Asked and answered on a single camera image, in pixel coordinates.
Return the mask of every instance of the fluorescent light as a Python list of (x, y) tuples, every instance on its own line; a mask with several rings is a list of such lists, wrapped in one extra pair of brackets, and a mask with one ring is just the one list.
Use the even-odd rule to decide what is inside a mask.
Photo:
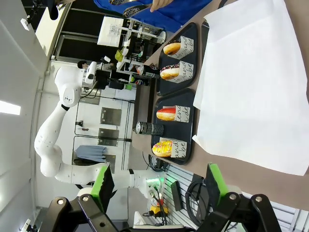
[(20, 115), (20, 106), (0, 101), (0, 113)]

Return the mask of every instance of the blue cloth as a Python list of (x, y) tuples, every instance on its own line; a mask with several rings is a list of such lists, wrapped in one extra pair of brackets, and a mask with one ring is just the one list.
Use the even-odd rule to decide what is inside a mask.
[[(138, 0), (119, 6), (111, 5), (108, 0), (94, 0), (94, 2), (100, 8), (122, 14), (128, 7), (148, 4), (153, 1)], [(176, 32), (210, 2), (211, 0), (174, 0), (171, 4), (153, 13), (150, 12), (150, 9), (146, 9), (133, 16), (133, 18), (167, 31)]]
[(106, 151), (107, 148), (103, 146), (80, 145), (75, 152), (80, 159), (105, 162), (105, 156), (103, 153)]

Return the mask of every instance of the person's hand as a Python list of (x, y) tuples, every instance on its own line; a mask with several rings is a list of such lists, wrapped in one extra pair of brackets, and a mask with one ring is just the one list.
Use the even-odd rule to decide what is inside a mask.
[(154, 12), (159, 8), (169, 5), (174, 0), (153, 0), (153, 5), (150, 8), (150, 12)]

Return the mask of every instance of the white paper sheet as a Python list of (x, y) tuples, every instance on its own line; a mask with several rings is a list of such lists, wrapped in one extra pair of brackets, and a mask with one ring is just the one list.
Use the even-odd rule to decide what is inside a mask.
[(239, 0), (205, 18), (210, 31), (194, 140), (210, 154), (304, 175), (307, 78), (284, 1)]

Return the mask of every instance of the black hair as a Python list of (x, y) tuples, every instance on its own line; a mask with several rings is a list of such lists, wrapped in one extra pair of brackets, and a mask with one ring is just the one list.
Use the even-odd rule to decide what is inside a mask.
[(79, 62), (77, 63), (77, 67), (80, 68), (80, 69), (82, 69), (82, 68), (83, 68), (83, 64), (86, 64), (86, 63), (87, 63), (87, 61), (81, 60), (81, 61), (79, 61)]

